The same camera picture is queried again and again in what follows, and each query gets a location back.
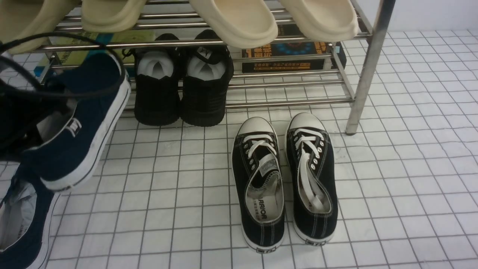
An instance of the shoelace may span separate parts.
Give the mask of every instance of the shoelace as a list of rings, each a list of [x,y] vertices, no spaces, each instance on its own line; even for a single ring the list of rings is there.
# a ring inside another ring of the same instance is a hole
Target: shoelace
[[[269,148],[274,153],[274,155],[277,155],[277,151],[274,148],[274,143],[267,142],[267,140],[270,140],[271,142],[273,141],[272,137],[270,137],[269,135],[267,134],[248,135],[244,138],[243,142],[245,143],[249,140],[252,140],[252,146],[250,147],[250,149],[246,150],[247,159],[250,160],[249,164],[253,163],[252,154],[259,146],[265,146]],[[252,165],[251,170],[254,170],[255,168],[256,166]]]
[[[312,206],[319,211],[325,211],[324,207],[324,200],[325,200],[325,195],[320,190],[320,187],[318,186],[317,182],[315,181],[314,177],[312,176],[310,170],[307,167],[307,164],[312,157],[310,153],[307,153],[304,150],[304,146],[309,147],[312,152],[314,153],[314,159],[312,161],[312,164],[310,165],[310,168],[312,170],[315,170],[318,167],[319,160],[320,160],[320,154],[323,153],[322,147],[325,146],[325,139],[324,136],[320,132],[315,132],[307,129],[297,129],[294,132],[294,136],[297,136],[298,133],[305,133],[305,134],[310,134],[312,136],[304,136],[302,135],[300,138],[295,138],[295,149],[299,151],[299,149],[302,151],[300,160],[299,160],[299,171],[298,171],[298,177],[300,180],[300,183],[302,184],[302,187],[304,189],[305,195],[307,196],[307,199],[309,202],[312,204]],[[315,142],[317,138],[320,138],[320,146],[321,147],[315,147],[315,145],[312,142]]]

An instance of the black strap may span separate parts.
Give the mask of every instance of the black strap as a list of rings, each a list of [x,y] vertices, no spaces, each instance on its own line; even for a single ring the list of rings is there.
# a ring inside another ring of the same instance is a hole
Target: black strap
[[[113,57],[116,59],[116,61],[119,64],[120,68],[120,76],[118,81],[112,85],[109,88],[96,91],[96,92],[87,92],[87,93],[58,93],[58,92],[49,92],[46,86],[42,86],[38,80],[30,74],[25,68],[17,64],[11,59],[8,59],[7,57],[0,56],[0,64],[7,65],[13,70],[17,71],[22,77],[24,77],[33,87],[34,91],[32,90],[21,90],[17,89],[11,85],[8,84],[3,84],[0,85],[0,93],[6,93],[9,95],[13,96],[18,96],[18,97],[23,97],[23,98],[42,98],[42,99],[69,99],[69,98],[74,98],[74,99],[85,99],[85,98],[95,98],[95,97],[100,97],[104,95],[111,94],[115,91],[118,90],[120,85],[123,83],[125,77],[126,77],[126,71],[124,68],[123,61],[121,60],[120,56],[112,49],[108,48],[105,44],[100,43],[96,40],[92,40],[90,38],[76,35],[76,34],[69,34],[69,33],[43,33],[43,34],[35,34],[29,37],[25,37],[19,40],[14,40],[5,44],[0,45],[0,54],[3,52],[14,48],[20,44],[23,44],[25,42],[37,39],[37,38],[44,38],[44,37],[68,37],[68,38],[75,38],[79,39],[81,41],[85,42],[90,42],[92,44],[98,45],[99,48],[97,49],[102,49],[102,50],[107,50]]]

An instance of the navy blue canvas shoe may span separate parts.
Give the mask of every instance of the navy blue canvas shoe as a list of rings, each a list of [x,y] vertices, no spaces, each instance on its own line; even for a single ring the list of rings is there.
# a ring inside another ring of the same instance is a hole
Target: navy blue canvas shoe
[[[89,93],[117,85],[120,78],[120,67],[114,58],[96,54],[80,67],[50,78],[46,86],[58,92]],[[130,92],[125,77],[111,94],[70,100],[67,106],[71,113],[53,113],[38,125],[45,143],[25,150],[22,163],[28,164],[52,191],[67,191],[85,182],[95,172]]]
[[[59,197],[34,172],[20,165],[0,203],[0,268],[45,267],[50,223]]]

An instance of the floor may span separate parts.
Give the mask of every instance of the floor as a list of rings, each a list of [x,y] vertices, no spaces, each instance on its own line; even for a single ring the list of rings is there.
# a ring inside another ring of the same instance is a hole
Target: floor
[[[478,268],[477,36],[389,33],[354,136],[343,134],[346,105],[229,111],[206,129],[182,122],[149,128],[120,119],[95,176],[55,208],[47,268]],[[365,46],[345,42],[354,86]],[[39,58],[16,56],[30,70]],[[14,73],[0,76],[26,87]],[[340,94],[336,87],[237,90],[229,101]],[[295,234],[290,172],[282,158],[285,239],[276,252],[260,255],[242,238],[228,152],[248,117],[264,117],[284,134],[299,112],[319,117],[332,136],[336,234],[324,247],[306,246]],[[15,169],[0,163],[1,191]]]

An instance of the shoe rack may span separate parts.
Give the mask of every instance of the shoe rack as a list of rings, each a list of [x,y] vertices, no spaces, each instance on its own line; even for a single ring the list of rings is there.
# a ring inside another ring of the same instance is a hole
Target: shoe rack
[[[323,55],[304,55],[304,56],[274,56],[270,58],[261,58],[261,62],[273,62],[283,60],[303,60],[303,59],[325,59],[326,68],[324,70],[314,71],[285,71],[274,73],[236,73],[231,81],[229,90],[243,90],[243,89],[263,89],[263,88],[289,88],[289,87],[311,87],[311,86],[342,86],[344,90],[344,97],[340,98],[320,98],[308,99],[301,101],[268,101],[268,102],[245,102],[245,103],[228,103],[227,109],[250,109],[250,108],[264,108],[264,107],[284,107],[284,106],[304,106],[304,105],[318,105],[318,104],[338,104],[349,103],[351,105],[351,113],[348,119],[346,133],[353,135],[357,132],[359,121],[364,109],[365,101],[367,99],[370,85],[377,67],[380,57],[380,52],[387,34],[393,8],[396,0],[380,0],[377,18],[374,25],[365,17],[364,12],[357,4],[356,0],[351,0],[358,14],[360,33],[354,38],[358,40],[366,40],[368,42],[367,55],[360,75],[357,89],[354,91],[344,67],[340,64],[340,60],[335,50],[335,45],[328,44],[327,53]],[[165,5],[165,4],[189,4],[187,0],[149,0],[147,5]],[[285,9],[274,9],[272,13],[276,17],[278,24],[293,24],[294,21],[289,16]],[[148,23],[151,20],[174,21],[168,23]],[[58,26],[58,32],[80,32],[81,17],[80,16],[66,16],[63,22],[72,23],[69,26]],[[191,28],[206,28],[208,25],[195,13],[144,13],[140,16],[138,23],[133,29],[191,29]],[[310,41],[304,36],[279,36],[273,43],[294,43]],[[201,46],[201,45],[222,45],[225,44],[221,40],[181,40],[181,41],[161,41],[161,42],[145,42],[145,43],[111,43],[108,46],[114,49],[129,49],[140,47],[184,47],[184,46]],[[60,51],[77,51],[77,50],[94,50],[97,45],[43,45],[36,52],[47,53],[50,57],[49,68],[43,72],[41,79],[49,69],[54,69],[56,72],[61,72],[63,69],[74,68],[75,66],[65,66],[57,64],[56,52]],[[337,69],[331,69],[332,59],[337,63]],[[257,59],[234,59],[235,63],[257,62]],[[277,77],[300,77],[313,76],[315,80],[307,81],[288,81],[287,82],[273,82],[273,83],[244,83],[245,79],[256,78],[277,78]],[[125,115],[131,115],[131,108],[125,110]]]

